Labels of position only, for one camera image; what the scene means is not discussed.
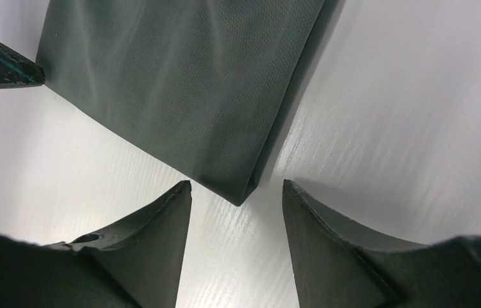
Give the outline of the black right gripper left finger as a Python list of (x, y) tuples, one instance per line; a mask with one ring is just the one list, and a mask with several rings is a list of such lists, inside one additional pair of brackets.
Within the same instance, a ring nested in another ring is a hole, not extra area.
[(0, 235), (0, 307), (174, 307), (191, 203), (185, 180), (71, 243)]

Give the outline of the grey t shirt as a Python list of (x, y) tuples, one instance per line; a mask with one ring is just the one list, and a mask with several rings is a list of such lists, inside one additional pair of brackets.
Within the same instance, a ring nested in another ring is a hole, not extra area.
[(233, 205), (258, 186), (334, 1), (50, 1), (47, 86)]

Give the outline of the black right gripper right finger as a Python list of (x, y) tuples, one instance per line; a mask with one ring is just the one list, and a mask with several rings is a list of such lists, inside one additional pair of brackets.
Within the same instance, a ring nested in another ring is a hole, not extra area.
[(301, 307), (481, 307), (481, 235), (420, 244), (371, 229), (283, 182)]

